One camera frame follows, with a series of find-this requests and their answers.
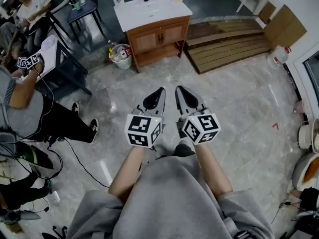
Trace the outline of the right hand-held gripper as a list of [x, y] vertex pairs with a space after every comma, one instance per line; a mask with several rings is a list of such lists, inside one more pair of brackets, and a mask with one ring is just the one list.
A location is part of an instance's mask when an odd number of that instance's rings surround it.
[[[202, 97], [186, 86], [175, 90], [177, 109], [181, 117], [176, 123], [180, 138], [188, 137], [194, 145], [213, 141], [221, 131], [216, 114], [204, 108]], [[191, 109], [202, 109], [190, 113]]]

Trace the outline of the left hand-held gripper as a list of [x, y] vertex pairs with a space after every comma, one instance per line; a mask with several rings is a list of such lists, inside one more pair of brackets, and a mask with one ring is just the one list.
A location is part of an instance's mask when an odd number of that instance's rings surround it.
[[143, 110], [140, 106], [127, 115], [125, 135], [130, 145], [153, 148], [162, 134], [166, 90], [158, 88], [143, 100]]

